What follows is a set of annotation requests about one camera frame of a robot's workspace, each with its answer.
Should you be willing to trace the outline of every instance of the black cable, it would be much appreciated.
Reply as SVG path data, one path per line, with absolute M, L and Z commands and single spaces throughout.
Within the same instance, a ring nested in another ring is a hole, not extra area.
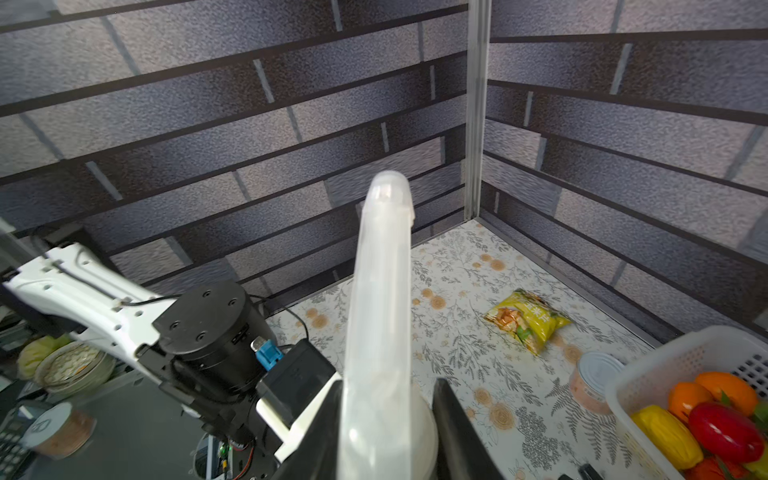
M 42 238 L 40 238 L 39 235 L 37 235 L 37 231 L 40 228 L 41 227 L 35 227 L 34 230 L 32 230 L 32 232 L 29 234 L 30 243 L 38 251 L 38 253 L 40 255 L 42 255 L 43 258 L 45 258 L 46 260 L 51 260 L 51 258 L 48 256 L 47 249 L 46 248 L 40 248 L 39 243 L 40 242 L 45 242 L 45 240 L 43 240 Z M 79 257 L 80 253 L 82 253 L 82 252 L 83 252 L 83 250 L 78 251 L 78 254 L 75 256 L 75 262 L 76 263 L 77 263 L 77 257 Z M 144 300 L 142 302 L 124 302 L 121 299 L 119 299 L 118 297 L 116 297 L 116 296 L 112 295 L 111 293 L 107 292 L 106 290 L 103 290 L 99 286 L 94 285 L 93 283 L 87 281 L 86 279 L 80 278 L 79 276 L 75 275 L 74 273 L 70 272 L 69 270 L 61 268 L 58 265 L 57 262 L 58 262 L 57 260 L 51 260 L 51 265 L 53 265 L 53 267 L 56 270 L 58 270 L 59 272 L 62 272 L 64 275 L 69 276 L 70 278 L 72 278 L 74 280 L 77 280 L 80 283 L 84 283 L 85 285 L 88 285 L 90 288 L 96 290 L 97 292 L 99 292 L 102 295 L 106 296 L 110 300 L 120 300 L 121 301 L 121 305 L 124 305 L 124 306 L 146 305 L 148 303 L 159 302 L 160 300 L 168 300 L 168 299 L 171 299 L 171 298 L 178 298 L 178 297 L 181 296 L 181 295 L 165 295 L 165 296 L 159 296 L 159 297 L 156 297 L 156 298 L 153 298 L 153 299 L 149 299 L 149 300 Z
M 257 299 L 260 299 L 260 300 L 274 300 L 280 308 L 282 308 L 283 310 L 286 310 L 288 313 L 290 313 L 291 315 L 295 316 L 296 319 L 298 319 L 301 322 L 301 324 L 304 325 L 304 333 L 306 334 L 306 340 L 308 342 L 310 341 L 310 329 L 306 328 L 306 323 L 304 322 L 304 319 L 302 319 L 300 316 L 296 315 L 296 313 L 293 312 L 293 310 L 291 310 L 290 308 L 288 308 L 285 305 L 280 304 L 275 299 L 269 299 L 269 298 L 266 298 L 265 296 L 261 296 L 261 295 L 253 295 L 252 293 L 249 293 L 248 296 L 250 296 L 251 298 L 257 298 Z
M 163 295 L 163 296 L 159 296 L 159 297 L 156 297 L 156 298 L 150 298 L 149 300 L 145 300 L 143 302 L 131 302 L 131 303 L 123 302 L 122 304 L 125 305 L 125 306 L 146 305 L 147 303 L 159 302 L 160 300 L 168 300 L 170 298 L 179 298 L 180 296 L 181 295 L 178 295 L 178 294 L 176 294 L 176 295 Z
M 42 248 L 42 249 L 41 249 L 39 245 L 36 245 L 36 244 L 35 244 L 35 241 L 36 241 L 36 240 L 37 240 L 38 242 L 42 242 L 42 241 L 43 241 L 43 239 L 42 239 L 42 238 L 40 238 L 38 235 L 36 235 L 36 234 L 35 234 L 35 231 L 36 231 L 38 228 L 39 228 L 39 227 L 36 227 L 36 228 L 35 228 L 35 230 L 33 230 L 33 231 L 32 231 L 32 233 L 30 234 L 30 236 L 29 236 L 30 242 L 31 242 L 32 246 L 33 246 L 33 247 L 34 247 L 34 248 L 35 248 L 35 249 L 38 251 L 38 253 L 40 253 L 40 254 L 43 256 L 43 258 L 45 258 L 46 260 L 51 260 L 51 258 L 48 256 L 48 251 L 47 251 L 48 249 L 46 249 L 46 248 Z M 109 298 L 109 299 L 111 299 L 111 300 L 117 300 L 117 299 L 118 299 L 116 296 L 114 296 L 114 295 L 110 294 L 109 292 L 107 292 L 107 291 L 103 290 L 103 289 L 102 289 L 102 288 L 100 288 L 99 286 L 96 286 L 96 285 L 94 285 L 93 283 L 91 283 L 91 282 L 88 282 L 87 280 L 84 280 L 84 279 L 80 278 L 79 276 L 77 276 L 77 275 L 73 274 L 72 272 L 70 272 L 70 271 L 68 271 L 68 270 L 65 270 L 65 269 L 61 268 L 61 267 L 58 265 L 58 263 L 57 263 L 57 260 L 52 260 L 52 261 L 51 261 L 51 265 L 53 265 L 53 267 L 54 267 L 56 270 L 58 270 L 59 272 L 62 272 L 63 274 L 65 274 L 65 275 L 69 276 L 69 277 L 70 277 L 70 278 L 72 278 L 72 279 L 75 279 L 75 280 L 77 280 L 78 282 L 81 282 L 81 283 L 84 283 L 85 285 L 88 285 L 90 288 L 92 288 L 92 289 L 96 290 L 97 292 L 101 293 L 102 295 L 105 295 L 107 298 Z

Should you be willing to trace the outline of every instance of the floral tablecloth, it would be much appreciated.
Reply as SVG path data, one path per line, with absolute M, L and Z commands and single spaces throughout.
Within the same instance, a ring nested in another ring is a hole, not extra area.
M 614 417 L 581 408 L 568 381 L 583 352 L 627 363 L 650 346 L 475 220 L 416 247 L 412 266 L 413 379 L 428 402 L 435 379 L 449 380 L 507 478 L 580 478 L 584 463 L 606 480 L 645 477 L 615 435 Z M 340 372 L 351 282 L 292 307 Z M 538 293 L 574 320 L 539 357 L 482 318 L 516 288 Z M 269 322 L 281 343 L 304 335 L 287 312 Z

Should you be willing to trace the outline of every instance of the snack bag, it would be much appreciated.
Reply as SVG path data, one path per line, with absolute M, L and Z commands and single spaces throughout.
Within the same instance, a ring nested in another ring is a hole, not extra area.
M 540 296 L 518 288 L 485 314 L 485 319 L 517 338 L 531 353 L 544 351 L 554 331 L 571 323 L 562 312 L 553 310 Z

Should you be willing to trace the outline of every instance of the jar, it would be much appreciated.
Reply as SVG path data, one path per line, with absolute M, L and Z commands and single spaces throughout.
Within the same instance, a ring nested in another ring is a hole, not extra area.
M 587 352 L 581 356 L 571 374 L 570 389 L 574 399 L 590 412 L 610 415 L 605 401 L 605 386 L 624 364 L 602 352 Z

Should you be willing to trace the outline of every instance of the plastic basket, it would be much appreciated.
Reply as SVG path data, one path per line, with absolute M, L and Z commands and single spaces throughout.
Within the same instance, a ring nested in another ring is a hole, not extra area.
M 679 382 L 692 382 L 702 372 L 731 372 L 768 397 L 768 345 L 730 326 L 710 326 L 688 333 L 628 365 L 606 387 L 605 397 L 616 415 L 616 433 L 651 478 L 683 480 L 630 415 L 651 404 L 667 408 L 667 396 Z

